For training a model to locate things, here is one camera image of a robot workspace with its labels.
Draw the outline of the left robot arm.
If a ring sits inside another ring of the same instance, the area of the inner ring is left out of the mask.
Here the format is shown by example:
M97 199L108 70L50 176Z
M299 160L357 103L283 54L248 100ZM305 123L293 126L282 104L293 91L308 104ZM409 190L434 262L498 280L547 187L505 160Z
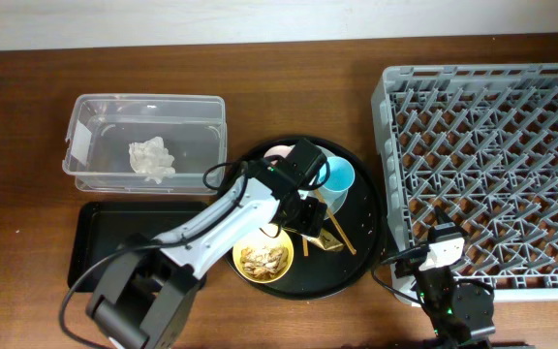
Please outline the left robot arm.
M193 219L153 239L132 236L100 261L105 271L85 312L116 347L172 347L207 271L256 229L297 219L300 192L329 172L324 153L306 139L285 156L239 169L232 188Z

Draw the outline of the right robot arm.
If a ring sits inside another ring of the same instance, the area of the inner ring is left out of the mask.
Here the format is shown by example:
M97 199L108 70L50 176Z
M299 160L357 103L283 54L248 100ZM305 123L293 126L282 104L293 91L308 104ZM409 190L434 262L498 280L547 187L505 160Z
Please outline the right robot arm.
M492 286L477 280L457 280L451 266L464 256L468 233L440 208L429 228L425 249L414 268L421 308L430 319L435 337L429 349L490 349L495 333Z

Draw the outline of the yellow bowl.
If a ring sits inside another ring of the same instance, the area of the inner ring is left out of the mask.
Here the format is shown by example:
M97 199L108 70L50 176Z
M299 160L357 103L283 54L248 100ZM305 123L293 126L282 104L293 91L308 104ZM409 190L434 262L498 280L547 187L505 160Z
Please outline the yellow bowl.
M254 229L232 248L236 271L246 280L259 284L282 278L292 266L294 257L291 238L274 224Z

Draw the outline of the food scraps and rice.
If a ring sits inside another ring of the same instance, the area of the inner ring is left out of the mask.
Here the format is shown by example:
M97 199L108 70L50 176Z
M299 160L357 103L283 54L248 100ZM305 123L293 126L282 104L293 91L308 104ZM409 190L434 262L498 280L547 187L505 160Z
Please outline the food scraps and rice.
M281 245L245 247L240 263L246 275L259 281L275 278L288 264L289 250Z

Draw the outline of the pink cup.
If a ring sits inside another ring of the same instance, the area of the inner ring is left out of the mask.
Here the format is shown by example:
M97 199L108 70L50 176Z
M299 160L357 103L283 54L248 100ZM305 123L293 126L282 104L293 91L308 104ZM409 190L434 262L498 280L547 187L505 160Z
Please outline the pink cup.
M292 152L293 148L292 145L275 145L264 154L263 158L269 161L285 159Z

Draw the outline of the large white napkin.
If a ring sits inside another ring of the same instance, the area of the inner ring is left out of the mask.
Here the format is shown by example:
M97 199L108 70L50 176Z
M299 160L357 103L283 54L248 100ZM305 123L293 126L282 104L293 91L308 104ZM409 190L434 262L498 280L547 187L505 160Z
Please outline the large white napkin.
M154 137L143 143L130 143L128 152L132 170L144 175L145 181L161 184L165 177L175 175L174 157L169 154L162 137Z

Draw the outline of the gold snack wrapper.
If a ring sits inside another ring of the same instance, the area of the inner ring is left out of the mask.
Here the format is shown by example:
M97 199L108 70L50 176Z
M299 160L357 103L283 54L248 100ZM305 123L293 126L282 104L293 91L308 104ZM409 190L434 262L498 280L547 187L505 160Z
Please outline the gold snack wrapper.
M307 242L311 242L323 251L339 252L344 248L344 243L325 229L321 229L316 237L306 235L303 235L303 237Z

